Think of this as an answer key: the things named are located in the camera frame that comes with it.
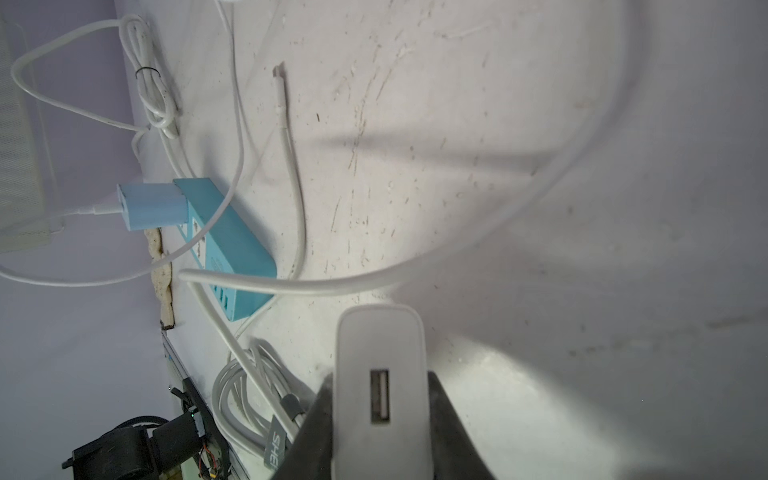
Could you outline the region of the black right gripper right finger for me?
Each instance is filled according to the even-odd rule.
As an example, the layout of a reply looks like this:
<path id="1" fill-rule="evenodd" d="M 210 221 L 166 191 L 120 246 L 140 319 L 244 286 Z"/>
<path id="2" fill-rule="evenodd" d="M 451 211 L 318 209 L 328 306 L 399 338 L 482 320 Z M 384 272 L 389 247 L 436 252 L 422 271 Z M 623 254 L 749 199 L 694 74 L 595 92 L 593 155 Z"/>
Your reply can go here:
<path id="1" fill-rule="evenodd" d="M 428 372 L 428 386 L 434 478 L 494 479 L 433 371 Z"/>

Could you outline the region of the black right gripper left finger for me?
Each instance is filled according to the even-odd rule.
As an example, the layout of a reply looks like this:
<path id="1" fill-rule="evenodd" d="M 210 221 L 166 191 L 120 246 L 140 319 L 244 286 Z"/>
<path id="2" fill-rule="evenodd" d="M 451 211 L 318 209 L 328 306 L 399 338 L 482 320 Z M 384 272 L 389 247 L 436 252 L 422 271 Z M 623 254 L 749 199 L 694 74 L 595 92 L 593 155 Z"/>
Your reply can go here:
<path id="1" fill-rule="evenodd" d="M 305 421 L 272 480 L 332 479 L 333 375 L 323 380 Z"/>

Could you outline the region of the white laptop charger brick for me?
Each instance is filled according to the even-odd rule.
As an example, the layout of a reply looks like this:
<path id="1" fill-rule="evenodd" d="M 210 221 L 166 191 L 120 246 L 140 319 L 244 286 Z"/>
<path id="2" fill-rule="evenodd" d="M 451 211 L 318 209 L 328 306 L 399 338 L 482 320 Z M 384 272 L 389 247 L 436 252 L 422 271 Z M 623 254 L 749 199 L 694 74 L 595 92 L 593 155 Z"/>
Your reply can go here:
<path id="1" fill-rule="evenodd" d="M 430 479 L 424 326 L 404 305 L 346 310 L 336 333 L 332 476 Z"/>

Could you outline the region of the teal power strip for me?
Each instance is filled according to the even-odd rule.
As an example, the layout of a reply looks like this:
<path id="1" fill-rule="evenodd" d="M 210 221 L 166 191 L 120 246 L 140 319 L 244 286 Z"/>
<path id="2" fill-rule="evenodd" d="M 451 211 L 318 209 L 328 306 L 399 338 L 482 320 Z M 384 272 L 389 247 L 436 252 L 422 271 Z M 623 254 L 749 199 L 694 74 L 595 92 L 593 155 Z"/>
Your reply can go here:
<path id="1" fill-rule="evenodd" d="M 178 230 L 182 238 L 189 241 L 213 217 L 224 195 L 208 178 L 176 179 L 174 184 L 187 201 L 187 219 L 178 225 Z M 203 270 L 267 278 L 277 276 L 273 257 L 231 206 L 192 248 L 192 254 Z M 231 322 L 251 316 L 272 298 L 270 294 L 216 285 L 210 289 Z"/>

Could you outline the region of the blue usb wall charger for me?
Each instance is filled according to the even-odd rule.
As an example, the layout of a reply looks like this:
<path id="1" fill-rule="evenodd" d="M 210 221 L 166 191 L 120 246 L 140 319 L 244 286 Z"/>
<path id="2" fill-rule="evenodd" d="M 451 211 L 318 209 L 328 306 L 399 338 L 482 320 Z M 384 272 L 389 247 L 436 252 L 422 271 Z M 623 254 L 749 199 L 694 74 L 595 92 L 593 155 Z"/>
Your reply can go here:
<path id="1" fill-rule="evenodd" d="M 179 226 L 188 221 L 188 204 L 173 183 L 117 185 L 122 218 L 128 231 Z"/>

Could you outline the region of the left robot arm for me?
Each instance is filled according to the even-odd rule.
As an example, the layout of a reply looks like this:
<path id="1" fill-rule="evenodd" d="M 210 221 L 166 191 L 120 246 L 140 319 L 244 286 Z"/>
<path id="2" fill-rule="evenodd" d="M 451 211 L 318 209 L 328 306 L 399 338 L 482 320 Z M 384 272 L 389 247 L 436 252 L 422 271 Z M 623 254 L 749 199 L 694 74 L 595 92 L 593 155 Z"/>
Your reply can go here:
<path id="1" fill-rule="evenodd" d="M 202 479 L 226 479 L 228 442 L 192 380 L 172 387 L 182 413 L 172 420 L 139 416 L 75 449 L 62 463 L 75 479 L 159 479 L 192 460 Z"/>

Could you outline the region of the beige work glove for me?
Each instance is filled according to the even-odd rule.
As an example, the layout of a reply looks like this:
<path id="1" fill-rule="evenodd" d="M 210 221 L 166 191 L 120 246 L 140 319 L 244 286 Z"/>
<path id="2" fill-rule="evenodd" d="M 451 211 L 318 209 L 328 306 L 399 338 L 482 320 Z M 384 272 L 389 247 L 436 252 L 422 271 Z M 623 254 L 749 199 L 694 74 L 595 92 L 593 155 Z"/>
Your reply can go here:
<path id="1" fill-rule="evenodd" d="M 147 242 L 148 251 L 153 263 L 164 259 L 166 253 L 163 249 L 161 230 L 159 228 L 145 229 L 143 231 Z M 156 298 L 160 302 L 160 325 L 162 330 L 170 330 L 175 327 L 172 296 L 172 265 L 165 264 L 154 269 L 151 280 Z"/>

